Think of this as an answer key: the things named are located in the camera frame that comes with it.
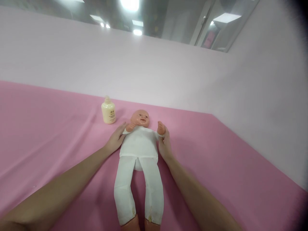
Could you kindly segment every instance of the doll torso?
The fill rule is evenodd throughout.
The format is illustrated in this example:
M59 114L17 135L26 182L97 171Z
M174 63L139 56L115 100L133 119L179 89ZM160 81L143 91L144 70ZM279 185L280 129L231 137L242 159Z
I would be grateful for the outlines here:
M129 133L121 146L121 156L135 156L138 158L158 158L156 136L152 129L136 126Z

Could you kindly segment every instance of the forearm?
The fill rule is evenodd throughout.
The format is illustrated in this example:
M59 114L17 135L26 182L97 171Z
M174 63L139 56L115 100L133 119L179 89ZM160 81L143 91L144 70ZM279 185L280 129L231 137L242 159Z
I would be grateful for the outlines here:
M186 204L202 230L242 230L225 207L175 158L166 160Z
M3 220L29 229L50 229L110 154L104 148L93 153L29 196Z

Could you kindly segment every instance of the pink surface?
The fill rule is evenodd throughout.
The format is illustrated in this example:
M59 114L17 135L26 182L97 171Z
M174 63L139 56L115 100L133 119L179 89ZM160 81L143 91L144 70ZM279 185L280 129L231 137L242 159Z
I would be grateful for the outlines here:
M247 230L289 230L307 193L210 114L114 100L117 122L103 123L103 98L0 82L0 216L101 148L132 112L170 130L178 160ZM119 230L113 196L119 151L103 164L54 230ZM165 207L161 230L198 230L159 157ZM141 226L145 181L132 180Z

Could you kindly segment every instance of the bottle label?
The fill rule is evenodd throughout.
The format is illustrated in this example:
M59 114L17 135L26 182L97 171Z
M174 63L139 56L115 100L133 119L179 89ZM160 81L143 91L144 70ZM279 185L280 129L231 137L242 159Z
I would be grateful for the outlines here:
M110 113L109 113L110 121L115 121L115 119L116 119L115 117L116 117L115 111L114 110L110 111Z

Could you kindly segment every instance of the hand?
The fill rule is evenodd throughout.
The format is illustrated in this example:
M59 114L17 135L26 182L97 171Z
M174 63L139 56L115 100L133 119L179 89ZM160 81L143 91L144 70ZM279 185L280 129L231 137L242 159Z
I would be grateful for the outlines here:
M137 126L137 124L135 124L135 123L128 124L128 125L126 125L126 131L132 132L136 126Z
M170 144L170 134L166 126L164 126L165 129L165 137L159 137L159 144L158 149L159 153L163 157L163 159L167 162L174 158L171 150L171 144Z
M124 122L123 124L121 124L110 136L109 140L107 141L107 143L105 144L104 148L106 149L106 151L108 151L110 154L115 152L123 143L123 140L125 138L126 135L123 135L123 131L125 129L126 126L126 122Z
M158 122L158 128L157 128L157 133L159 135L165 134L165 125L162 122Z

